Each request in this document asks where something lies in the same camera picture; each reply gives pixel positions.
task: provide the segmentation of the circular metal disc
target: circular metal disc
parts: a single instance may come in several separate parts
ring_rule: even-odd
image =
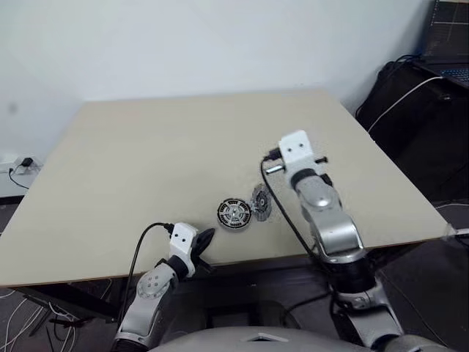
[[[242,199],[225,199],[217,210],[218,221],[227,229],[240,230],[251,220],[251,209]]]
[[[252,200],[254,216],[258,221],[265,221],[272,212],[272,200],[269,190],[263,184],[258,185],[252,192]]]

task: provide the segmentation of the power adapter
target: power adapter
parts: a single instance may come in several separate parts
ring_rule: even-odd
[[[32,163],[34,163],[32,158],[24,158],[23,161],[21,162],[20,166],[30,167],[32,165]]]

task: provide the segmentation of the gray floor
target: gray floor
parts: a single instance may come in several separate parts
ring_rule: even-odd
[[[15,207],[11,205],[0,207],[0,232],[14,210]],[[455,227],[469,227],[469,208],[447,207],[441,212]],[[430,241],[385,268],[388,278],[413,302],[440,338],[461,352],[469,352],[468,258],[468,253],[454,241]],[[386,281],[385,286],[406,332],[435,340],[402,294]],[[321,291],[319,282],[260,285],[254,290],[259,299],[277,301],[286,307]],[[8,292],[8,289],[0,289],[0,296]],[[243,292],[233,291],[231,294],[239,297]],[[21,300],[20,293],[0,299],[0,346],[4,343],[8,318]],[[18,310],[10,326],[10,338],[19,331],[35,307],[35,304],[27,302]],[[337,336],[328,317],[327,300],[301,307],[293,314],[303,329]],[[46,326],[52,332],[52,324],[47,323]],[[98,319],[92,321],[77,330],[73,350],[108,351],[115,328],[114,324],[105,324]],[[59,334],[63,337],[66,331],[61,329]],[[59,342],[53,337],[52,340],[54,350],[60,351]],[[16,342],[14,351],[51,351],[45,328],[31,338],[27,337],[26,332]]]

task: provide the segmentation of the table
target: table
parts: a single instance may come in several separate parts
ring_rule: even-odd
[[[84,104],[0,238],[0,286],[70,282],[128,273],[141,231],[155,221],[216,227],[212,265],[303,254],[276,206],[242,232],[218,225],[218,204],[249,199],[259,162],[298,129],[319,155],[366,247],[439,238],[448,224],[322,90],[121,100]],[[295,193],[271,176],[311,243]],[[149,233],[136,273],[168,254]]]

